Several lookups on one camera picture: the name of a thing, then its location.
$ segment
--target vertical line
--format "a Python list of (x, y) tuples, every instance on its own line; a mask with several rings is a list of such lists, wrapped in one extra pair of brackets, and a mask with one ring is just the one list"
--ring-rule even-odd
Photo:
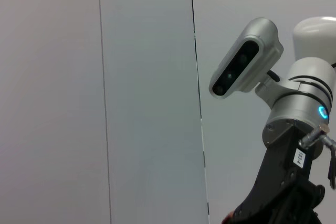
[(196, 55), (196, 68), (197, 68), (197, 83), (198, 83), (198, 101), (200, 107), (200, 114), (202, 118), (202, 108), (201, 108), (201, 92), (199, 85), (199, 71), (198, 71), (198, 59), (197, 59), (197, 46), (196, 46), (196, 30), (195, 30), (195, 14), (194, 14), (194, 0), (191, 0), (192, 12), (193, 12), (193, 25), (194, 25), (194, 43), (195, 43), (195, 55)]
[(106, 151), (107, 151), (107, 175), (108, 175), (108, 183), (109, 183), (109, 210), (110, 210), (110, 224), (112, 224), (110, 161), (109, 161), (109, 141), (108, 141), (108, 129), (107, 129), (106, 84), (105, 84), (104, 49), (103, 49), (103, 24), (102, 24), (102, 15), (101, 15), (101, 0), (99, 0), (99, 19), (100, 19), (101, 58), (102, 58), (102, 67), (103, 67), (103, 90), (104, 90), (105, 131), (106, 131)]

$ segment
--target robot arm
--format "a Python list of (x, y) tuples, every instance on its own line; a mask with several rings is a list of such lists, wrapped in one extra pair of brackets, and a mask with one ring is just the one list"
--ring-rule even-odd
[(271, 108), (262, 139), (267, 151), (256, 182), (230, 223), (320, 223), (313, 212), (324, 187), (308, 181), (311, 163), (327, 146), (332, 153), (329, 179), (336, 187), (336, 142), (331, 140), (329, 114), (336, 73), (333, 44), (336, 18), (302, 21), (294, 29), (297, 61), (286, 78), (270, 72), (283, 47), (275, 24), (252, 20), (214, 73), (209, 90), (216, 98), (234, 91), (256, 94)]

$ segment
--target white wall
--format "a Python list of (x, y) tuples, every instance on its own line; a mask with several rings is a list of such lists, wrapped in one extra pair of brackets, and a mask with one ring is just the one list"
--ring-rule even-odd
[(0, 0), (0, 222), (110, 223), (98, 0)]
[[(211, 75), (253, 18), (275, 22), (285, 47), (274, 70), (284, 76), (294, 62), (291, 33), (301, 20), (311, 16), (335, 16), (335, 0), (194, 0), (202, 121), (205, 138), (207, 190), (212, 224), (235, 209), (253, 186), (265, 147), (261, 133), (270, 109), (251, 92), (235, 93), (216, 100), (208, 92)], [(336, 118), (331, 117), (331, 136)], [(334, 221), (336, 194), (327, 179), (330, 153), (314, 162), (311, 181), (327, 189), (318, 207), (322, 223)]]
[(101, 0), (113, 224), (205, 224), (191, 0)]

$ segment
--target white robot link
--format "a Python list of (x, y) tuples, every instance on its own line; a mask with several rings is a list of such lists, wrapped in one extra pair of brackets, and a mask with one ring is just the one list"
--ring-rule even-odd
[(329, 114), (336, 83), (336, 18), (314, 17), (293, 32), (296, 62), (286, 78), (270, 69), (283, 46), (276, 25), (252, 20), (231, 47), (209, 90), (219, 99), (234, 91), (256, 94), (271, 108), (262, 139), (267, 147), (256, 182), (235, 210), (231, 223), (320, 223), (313, 212), (324, 187), (308, 181), (311, 163), (326, 146), (331, 151), (328, 178), (336, 189), (336, 142), (330, 139)]

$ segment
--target label sticker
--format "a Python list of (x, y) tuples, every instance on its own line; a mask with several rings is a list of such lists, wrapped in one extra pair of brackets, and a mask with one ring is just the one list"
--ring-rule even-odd
[(296, 149), (293, 163), (303, 168), (303, 164), (305, 163), (306, 154), (299, 149)]

